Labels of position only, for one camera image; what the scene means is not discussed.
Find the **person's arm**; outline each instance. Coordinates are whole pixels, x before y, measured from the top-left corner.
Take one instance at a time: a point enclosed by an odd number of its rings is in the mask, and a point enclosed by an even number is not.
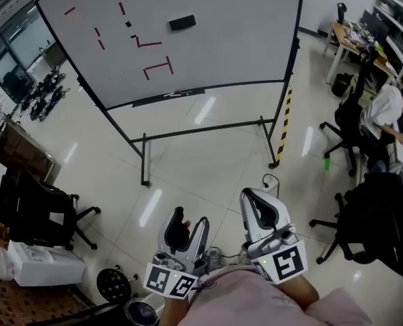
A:
[[[393,135],[397,141],[399,141],[401,144],[403,144],[403,134],[402,133],[396,132],[391,126],[388,126],[387,124],[384,124],[383,126],[379,126],[377,124],[376,126],[379,129],[381,129],[383,132]]]
[[[188,313],[189,300],[175,300],[168,298],[165,302],[159,326],[177,326]]]
[[[277,287],[292,298],[302,310],[306,310],[319,300],[318,292],[303,275],[298,275]]]

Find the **whiteboard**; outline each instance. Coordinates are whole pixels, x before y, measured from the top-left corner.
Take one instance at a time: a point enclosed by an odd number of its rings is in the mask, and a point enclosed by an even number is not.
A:
[[[298,27],[299,2],[38,0],[37,4],[77,72],[108,109],[175,90],[283,81]],[[195,26],[171,31],[169,21],[189,15],[194,15]]]

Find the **green object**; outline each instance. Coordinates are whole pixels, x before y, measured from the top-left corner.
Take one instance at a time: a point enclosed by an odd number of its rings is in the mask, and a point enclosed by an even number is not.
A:
[[[324,158],[325,160],[325,171],[330,171],[330,159]]]

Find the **black office chair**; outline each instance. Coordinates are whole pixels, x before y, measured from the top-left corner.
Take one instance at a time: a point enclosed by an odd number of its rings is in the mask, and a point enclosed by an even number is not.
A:
[[[366,174],[365,181],[345,194],[336,194],[340,213],[338,222],[311,220],[309,225],[337,229],[330,249],[316,262],[322,264],[339,245],[345,259],[369,264],[376,259],[403,276],[403,184],[391,173]],[[362,244],[364,250],[353,253],[349,244]]]
[[[60,189],[40,183],[27,171],[17,177],[4,175],[0,187],[0,222],[10,228],[10,239],[28,245],[45,247],[64,246],[73,249],[70,243],[76,232],[91,249],[91,243],[77,226],[77,221],[100,208],[92,206],[77,214],[77,194],[66,194]],[[63,214],[62,223],[50,219],[52,213]]]
[[[370,72],[370,68],[376,59],[377,52],[372,46],[369,46],[367,50],[364,50],[360,55],[363,57],[362,65],[355,90],[353,91],[353,89],[351,89],[348,99],[341,103],[334,113],[334,119],[336,120],[336,124],[338,127],[340,127],[340,129],[334,127],[328,122],[323,122],[319,125],[321,129],[324,129],[325,126],[327,126],[342,139],[339,144],[325,152],[324,157],[330,158],[330,153],[341,147],[347,149],[352,166],[351,170],[349,171],[349,175],[351,176],[354,176],[357,172],[357,164],[353,154],[353,147],[359,147],[362,141],[362,136],[359,129],[362,107],[358,105],[358,100],[363,94],[366,76]]]

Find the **black cable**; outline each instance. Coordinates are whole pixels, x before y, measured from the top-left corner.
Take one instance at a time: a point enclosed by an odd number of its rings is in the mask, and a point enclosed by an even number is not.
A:
[[[266,175],[270,175],[270,176],[274,177],[274,178],[278,181],[277,198],[279,199],[279,197],[280,197],[280,180],[278,180],[278,177],[276,177],[275,175],[272,175],[272,174],[269,174],[269,173],[263,175],[263,177],[262,177],[262,183],[263,183],[263,185],[265,186],[265,188],[268,188],[268,187],[269,187],[269,184],[267,184],[266,182],[264,182],[264,178],[265,178]]]
[[[240,255],[241,255],[241,254],[238,253],[237,255],[233,255],[233,256],[225,256],[225,255],[222,255],[222,257],[233,258],[233,257],[237,257],[237,256],[240,256]]]
[[[238,253],[237,255],[233,255],[233,256],[225,256],[225,255],[221,255],[221,256],[226,257],[226,258],[233,258],[233,257],[237,257],[239,255],[240,255],[240,253]]]

